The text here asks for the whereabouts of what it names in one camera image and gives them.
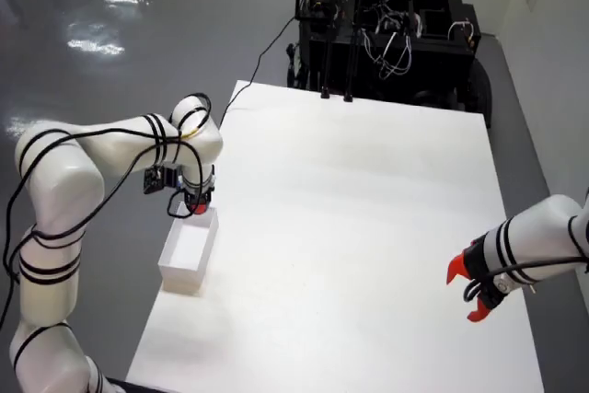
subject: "black stripe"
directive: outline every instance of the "black stripe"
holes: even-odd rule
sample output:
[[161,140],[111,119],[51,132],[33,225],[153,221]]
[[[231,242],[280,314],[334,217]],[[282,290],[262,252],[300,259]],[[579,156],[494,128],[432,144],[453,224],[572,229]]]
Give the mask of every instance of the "black stripe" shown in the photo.
[[41,278],[35,278],[34,276],[28,274],[27,272],[25,272],[23,267],[20,266],[20,275],[24,276],[32,283],[35,283],[38,285],[55,285],[55,284],[63,283],[64,281],[69,280],[72,276],[75,275],[75,273],[78,271],[79,268],[80,268],[80,261],[78,261],[77,264],[75,265],[75,267],[71,271],[66,273],[65,275],[62,275],[58,278],[53,278],[51,280],[43,280]]
[[192,94],[189,94],[185,98],[188,98],[190,96],[194,96],[194,97],[200,98],[200,99],[204,100],[205,103],[206,103],[206,109],[205,109],[206,110],[206,114],[204,114],[204,118],[201,120],[201,122],[197,126],[198,129],[201,129],[204,126],[204,124],[206,122],[208,122],[208,120],[211,118],[211,110],[213,110],[213,105],[211,104],[211,99],[209,98],[209,96],[207,96],[203,92],[193,92]]
[[501,232],[503,230],[503,225],[500,225],[497,229],[497,236],[495,237],[495,247],[497,248],[497,256],[499,257],[499,262],[501,263],[502,267],[507,267],[507,261],[503,257],[503,252],[501,250]]
[[154,139],[156,140],[156,159],[154,160],[154,165],[156,165],[156,164],[159,163],[159,134],[157,133],[156,126],[151,121],[151,119],[149,118],[149,116],[144,115],[143,117],[144,117],[144,119],[147,120],[147,122],[151,126],[151,130],[154,133]]
[[22,152],[20,153],[20,159],[18,160],[18,174],[22,177],[22,163],[25,161],[25,155],[27,154],[28,150],[30,149],[33,144],[39,140],[41,137],[48,135],[50,133],[63,133],[65,135],[71,135],[69,132],[63,129],[48,129],[47,131],[43,131],[42,133],[38,133],[33,138],[29,140],[29,142],[25,145]]
[[80,241],[84,235],[86,234],[86,230],[84,232],[82,232],[82,235],[80,235],[78,238],[76,238],[73,241],[70,241],[69,243],[66,244],[62,244],[60,246],[48,246],[44,243],[42,243],[37,237],[33,237],[33,239],[37,242],[37,244],[39,244],[42,248],[45,249],[50,249],[50,250],[59,250],[59,249],[65,249],[65,248],[69,248],[70,246],[73,246],[75,243],[77,243],[78,241]]
[[186,114],[184,114],[184,117],[182,117],[178,123],[178,129],[182,129],[182,125],[186,122],[186,120],[193,114],[200,112],[201,110],[204,110],[205,112],[207,111],[206,108],[199,106],[198,108],[194,108],[193,110],[189,110]]
[[54,326],[50,326],[50,327],[41,327],[36,329],[35,331],[33,331],[28,338],[26,338],[22,344],[20,344],[20,347],[18,348],[17,354],[15,356],[15,362],[12,363],[12,367],[15,369],[15,371],[17,371],[17,364],[18,364],[18,360],[20,359],[20,356],[22,355],[22,353],[25,351],[25,349],[27,348],[27,346],[35,339],[37,338],[39,335],[41,335],[45,330],[49,330],[52,329],[54,327],[66,327],[67,329],[71,330],[72,328],[69,326],[69,324],[66,324],[64,322],[60,322],[59,324],[55,324]]
[[174,159],[172,160],[172,163],[176,163],[176,160],[178,160],[178,154],[180,153],[180,143],[179,141],[182,139],[182,131],[178,131],[178,141],[177,142],[172,142],[172,143],[176,143],[176,154],[174,154]]
[[569,223],[567,224],[567,230],[569,231],[569,237],[571,238],[572,244],[574,244],[574,246],[577,248],[579,255],[581,255],[583,258],[587,259],[587,267],[585,269],[585,273],[589,273],[589,257],[587,257],[587,254],[585,253],[583,248],[581,248],[581,246],[579,245],[579,242],[577,241],[577,238],[574,237],[574,234],[572,232],[572,220],[574,220],[575,218],[576,218],[576,216],[572,216],[569,219]]
[[59,273],[67,272],[70,269],[72,269],[77,264],[77,262],[80,261],[81,255],[82,255],[82,252],[78,253],[77,257],[75,257],[73,260],[71,260],[70,262],[68,262],[64,266],[56,267],[53,269],[40,269],[39,267],[31,266],[26,261],[24,261],[22,259],[22,257],[20,257],[20,265],[22,267],[24,267],[29,272],[37,273],[38,275],[51,276],[51,275],[57,275]]
[[166,159],[166,155],[167,155],[167,136],[166,136],[166,131],[164,131],[164,125],[157,118],[157,116],[155,114],[149,114],[149,116],[152,117],[156,121],[156,125],[159,128],[159,131],[161,132],[161,135],[162,135],[162,142],[164,142],[162,144],[163,153],[162,153],[162,158],[160,160],[160,163],[162,163]]
[[[510,218],[509,220],[507,220],[507,223],[505,223],[505,229],[503,230],[503,243],[505,244],[505,251],[507,252],[507,257],[509,258],[509,260],[512,262],[513,265],[516,265],[517,261],[515,260],[514,253],[512,252],[512,246],[509,243],[509,225],[512,223],[512,220],[513,220],[513,218]],[[516,272],[524,280],[528,280],[530,283],[538,283],[538,280],[535,280],[534,278],[529,276],[527,273],[524,272],[523,269],[520,269]]]
[[[497,248],[497,256],[499,257],[499,261],[501,262],[502,267],[507,267],[507,261],[505,260],[505,257],[503,256],[503,251],[501,249],[501,232],[503,230],[503,226],[505,225],[505,223],[503,223],[502,225],[499,226],[499,229],[497,229],[497,237],[495,238],[495,246]],[[516,278],[512,272],[507,272],[507,274],[515,282],[520,283],[520,284],[525,284],[525,283],[521,282],[518,278]]]
[[102,373],[100,373],[100,369],[98,368],[98,366],[96,365],[96,363],[94,363],[94,366],[96,367],[96,371],[98,374],[98,382],[96,384],[96,393],[102,393]]

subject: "black cable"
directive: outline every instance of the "black cable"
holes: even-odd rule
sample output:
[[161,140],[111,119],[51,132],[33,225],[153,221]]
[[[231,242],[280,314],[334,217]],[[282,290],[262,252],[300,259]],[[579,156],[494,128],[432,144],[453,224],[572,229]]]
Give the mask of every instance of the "black cable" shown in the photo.
[[538,267],[556,266],[560,264],[573,264],[573,263],[589,263],[589,260],[585,257],[565,257],[565,258],[554,258],[550,260],[535,260],[524,262],[520,264],[513,264],[511,266],[501,267],[495,269],[486,275],[472,280],[468,283],[467,288],[464,290],[463,298],[466,302],[472,301],[480,293],[481,286],[486,283],[489,279],[494,278],[502,273],[520,271],[524,269],[535,269]]
[[12,296],[15,292],[15,280],[12,277],[9,278],[9,286],[8,286],[8,296],[6,297],[6,302],[4,304],[4,309],[2,310],[2,316],[0,317],[0,330],[4,326],[4,322],[6,320],[6,316],[8,315],[8,309],[10,308],[10,303],[12,303]]
[[256,78],[256,74],[258,73],[258,69],[260,68],[260,62],[261,62],[261,58],[264,56],[264,54],[266,52],[268,52],[270,50],[270,48],[272,47],[272,45],[281,38],[281,36],[283,35],[283,33],[286,31],[286,29],[288,28],[288,26],[291,24],[291,22],[293,20],[296,19],[296,16],[291,17],[290,20],[288,20],[288,22],[286,22],[286,25],[283,26],[283,28],[281,29],[281,31],[278,33],[278,35],[274,38],[273,41],[270,42],[270,45],[268,45],[268,47],[260,54],[260,56],[258,57],[258,63],[256,64],[256,69],[254,69],[254,74],[251,76],[251,79],[249,80],[249,83],[247,85],[245,85],[244,87],[242,87],[241,89],[239,89],[239,91],[237,92],[237,94],[234,95],[233,98],[231,98],[231,100],[229,100],[229,103],[227,104],[227,106],[225,106],[225,110],[223,111],[223,115],[221,116],[221,122],[219,123],[219,128],[221,127],[221,125],[223,124],[223,120],[225,119],[225,115],[227,114],[227,110],[229,109],[229,107],[233,104],[234,101],[236,101],[237,96],[239,96],[239,94],[241,94],[241,92],[248,88],[251,87],[251,84],[254,83],[254,79]]

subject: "black wheel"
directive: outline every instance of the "black wheel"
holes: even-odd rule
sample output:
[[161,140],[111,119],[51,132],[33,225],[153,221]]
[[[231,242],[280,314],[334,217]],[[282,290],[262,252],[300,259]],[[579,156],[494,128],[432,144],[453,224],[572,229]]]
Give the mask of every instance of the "black wheel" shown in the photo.
[[490,128],[493,110],[491,81],[478,59],[474,59],[470,66],[466,93],[465,99],[461,100],[465,104],[465,109],[468,112],[481,113],[485,118],[487,128]]

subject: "black bracket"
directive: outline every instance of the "black bracket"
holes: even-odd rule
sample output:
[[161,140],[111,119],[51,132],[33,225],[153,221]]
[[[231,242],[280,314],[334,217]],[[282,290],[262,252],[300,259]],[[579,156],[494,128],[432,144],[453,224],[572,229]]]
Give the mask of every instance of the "black bracket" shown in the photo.
[[149,195],[164,188],[178,187],[178,171],[164,166],[152,166],[144,173],[144,194]]

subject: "black metal frame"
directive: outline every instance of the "black metal frame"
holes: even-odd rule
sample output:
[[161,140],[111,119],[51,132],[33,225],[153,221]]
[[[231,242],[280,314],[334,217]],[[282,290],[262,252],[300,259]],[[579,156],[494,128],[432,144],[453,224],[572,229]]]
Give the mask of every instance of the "black metal frame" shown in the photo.
[[[454,27],[450,40],[422,36],[417,38],[417,24],[413,18],[414,12],[420,9],[420,4],[430,0],[407,0],[410,18],[409,34],[412,53],[415,54],[415,64],[411,72],[403,77],[395,77],[382,86],[381,96],[390,96],[387,88],[395,92],[394,101],[407,101],[408,96],[416,92],[433,89],[436,94],[450,94],[451,91],[466,89],[470,66],[479,44],[479,25],[474,8],[464,4],[462,0],[443,0],[446,7],[447,28],[455,21],[467,19],[474,27],[474,36],[468,40],[460,27]],[[300,54],[305,66],[310,71],[310,88],[321,91],[321,97],[329,97],[329,89],[343,93],[346,101],[352,101],[352,94],[362,92],[363,97],[372,97],[367,91],[366,82],[369,73],[369,63],[365,63],[367,56],[361,51],[360,28],[364,24],[364,0],[329,0],[330,11],[339,14],[333,20],[320,20],[317,17],[304,17],[301,11],[301,0],[296,0],[297,18],[300,29]],[[430,16],[436,11],[423,9]],[[387,45],[388,35],[375,35],[375,47],[382,50]],[[404,42],[396,40],[387,54],[400,54]]]

